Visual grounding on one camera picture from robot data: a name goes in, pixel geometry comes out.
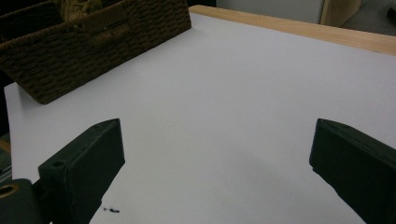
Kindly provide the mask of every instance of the screw hole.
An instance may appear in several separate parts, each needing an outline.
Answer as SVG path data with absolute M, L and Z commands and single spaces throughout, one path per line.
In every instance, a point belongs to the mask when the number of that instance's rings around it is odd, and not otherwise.
M 59 168 L 64 165 L 64 161 L 56 161 L 55 163 L 52 164 L 53 167 Z
M 8 195 L 13 194 L 17 190 L 18 190 L 18 185 L 16 184 L 5 185 L 0 188 L 0 198 L 5 198 Z

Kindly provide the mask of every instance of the light wood surface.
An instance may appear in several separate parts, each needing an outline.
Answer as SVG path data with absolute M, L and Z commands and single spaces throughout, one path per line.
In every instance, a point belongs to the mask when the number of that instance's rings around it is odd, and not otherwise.
M 308 22 L 291 21 L 216 7 L 193 6 L 190 7 L 190 12 L 285 33 L 303 35 L 350 47 L 396 55 L 396 36 L 378 35 Z

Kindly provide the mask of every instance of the basket handle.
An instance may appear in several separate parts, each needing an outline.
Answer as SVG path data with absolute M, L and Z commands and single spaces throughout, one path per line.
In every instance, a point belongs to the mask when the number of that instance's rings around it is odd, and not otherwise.
M 128 22 L 128 13 L 123 4 L 102 9 L 82 18 L 77 29 L 91 35 L 94 46 L 103 46 L 129 35 L 132 29 Z

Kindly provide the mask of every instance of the woven basket edge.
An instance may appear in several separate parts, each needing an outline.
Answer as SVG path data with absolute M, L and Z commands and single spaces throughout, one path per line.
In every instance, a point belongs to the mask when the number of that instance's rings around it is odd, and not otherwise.
M 48 3 L 51 3 L 51 2 L 48 1 L 48 2 L 44 2 L 44 3 L 40 3 L 40 4 L 34 5 L 32 7 L 40 7 L 41 5 L 46 5 Z M 118 3 L 116 3 L 116 4 L 114 4 L 114 5 L 110 6 L 110 7 L 106 7 L 106 8 L 103 8 L 103 9 L 99 10 L 99 11 L 95 11 L 92 14 L 90 14 L 90 15 L 88 15 L 86 17 L 83 17 L 81 19 L 74 20 L 74 21 L 68 21 L 68 22 L 62 22 L 62 23 L 59 23 L 57 25 L 51 26 L 49 28 L 33 32 L 33 33 L 29 34 L 29 35 L 20 36 L 20 37 L 8 40 L 6 42 L 0 43 L 0 52 L 13 49 L 13 48 L 15 48 L 17 46 L 29 43 L 32 40 L 40 39 L 40 38 L 42 38 L 44 36 L 47 36 L 47 35 L 52 35 L 52 34 L 56 34 L 58 32 L 63 32 L 64 30 L 73 30 L 73 29 L 75 29 L 75 27 L 77 25 L 81 24 L 84 21 L 88 21 L 91 17 L 94 17 L 97 13 L 102 13 L 103 11 L 110 11 L 114 7 L 118 7 L 118 5 L 121 5 L 121 4 L 123 4 L 123 0 L 120 0 Z M 26 11 L 31 10 L 32 7 L 26 7 L 24 9 L 9 13 L 7 15 L 8 16 L 9 15 L 11 15 L 11 16 L 18 15 L 19 13 L 23 13 L 25 10 Z

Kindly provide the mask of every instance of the wicker basket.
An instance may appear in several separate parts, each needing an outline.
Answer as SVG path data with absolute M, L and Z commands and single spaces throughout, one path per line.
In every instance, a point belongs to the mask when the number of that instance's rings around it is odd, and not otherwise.
M 0 69 L 40 104 L 191 28 L 185 0 L 104 0 L 63 22 L 51 2 L 0 17 Z

